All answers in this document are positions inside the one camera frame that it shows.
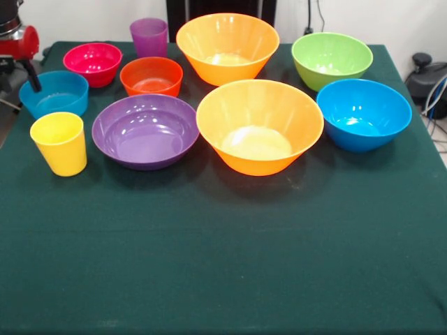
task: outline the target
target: yellow cup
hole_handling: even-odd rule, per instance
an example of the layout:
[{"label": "yellow cup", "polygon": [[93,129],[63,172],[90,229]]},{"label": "yellow cup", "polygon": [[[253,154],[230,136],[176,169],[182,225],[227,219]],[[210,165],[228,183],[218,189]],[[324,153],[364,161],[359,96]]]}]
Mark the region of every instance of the yellow cup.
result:
[{"label": "yellow cup", "polygon": [[69,112],[47,114],[34,122],[29,134],[58,176],[73,176],[87,165],[84,122],[78,115]]}]

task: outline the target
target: purple cup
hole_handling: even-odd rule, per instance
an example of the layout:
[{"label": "purple cup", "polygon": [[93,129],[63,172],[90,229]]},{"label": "purple cup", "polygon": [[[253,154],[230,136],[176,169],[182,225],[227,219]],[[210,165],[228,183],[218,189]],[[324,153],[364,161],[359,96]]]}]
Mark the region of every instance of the purple cup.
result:
[{"label": "purple cup", "polygon": [[166,57],[168,24],[153,17],[136,20],[131,24],[133,45],[138,58]]},{"label": "purple cup", "polygon": [[196,111],[163,94],[140,94],[107,106],[91,128],[106,156],[133,170],[158,170],[178,161],[198,138]]}]

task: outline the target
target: white wall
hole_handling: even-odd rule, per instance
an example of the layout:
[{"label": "white wall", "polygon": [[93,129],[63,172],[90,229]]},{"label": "white wall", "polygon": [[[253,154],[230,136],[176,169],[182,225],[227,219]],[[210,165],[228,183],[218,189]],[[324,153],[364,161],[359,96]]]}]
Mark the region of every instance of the white wall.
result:
[{"label": "white wall", "polygon": [[[414,52],[447,61],[447,0],[320,0],[320,4],[325,31],[385,44],[402,77],[412,69]],[[318,31],[316,0],[312,9],[312,26]],[[148,16],[167,20],[165,0],[25,0],[20,9],[25,24],[37,28],[41,50],[57,40],[131,40],[130,23]],[[278,0],[275,28],[283,43],[300,37],[306,25],[307,0]]]},{"label": "white wall", "polygon": [[136,19],[167,21],[165,0],[24,0],[19,15],[37,29],[41,50],[57,40],[130,41]]},{"label": "white wall", "polygon": [[[447,0],[320,0],[325,31],[348,34],[369,44],[384,44],[402,77],[413,70],[411,55],[428,52],[447,61]],[[292,43],[307,26],[307,0],[278,0],[275,28]],[[320,31],[316,0],[312,27]]]}]

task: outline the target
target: red bowl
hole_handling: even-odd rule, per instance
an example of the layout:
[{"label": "red bowl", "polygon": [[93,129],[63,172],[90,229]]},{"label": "red bowl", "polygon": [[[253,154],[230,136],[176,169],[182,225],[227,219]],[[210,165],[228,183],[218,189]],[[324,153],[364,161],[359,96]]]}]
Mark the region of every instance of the red bowl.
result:
[{"label": "red bowl", "polygon": [[90,87],[104,87],[115,78],[122,58],[122,52],[114,45],[87,43],[68,51],[64,65],[87,79]]}]

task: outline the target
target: purple bowl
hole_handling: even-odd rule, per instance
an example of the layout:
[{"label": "purple bowl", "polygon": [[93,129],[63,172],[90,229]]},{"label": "purple bowl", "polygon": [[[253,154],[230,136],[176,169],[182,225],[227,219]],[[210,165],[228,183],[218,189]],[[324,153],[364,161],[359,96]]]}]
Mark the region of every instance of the purple bowl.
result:
[{"label": "purple bowl", "polygon": [[134,170],[158,170],[178,161],[198,138],[196,111],[163,94],[140,94],[107,106],[91,128],[106,156]]}]

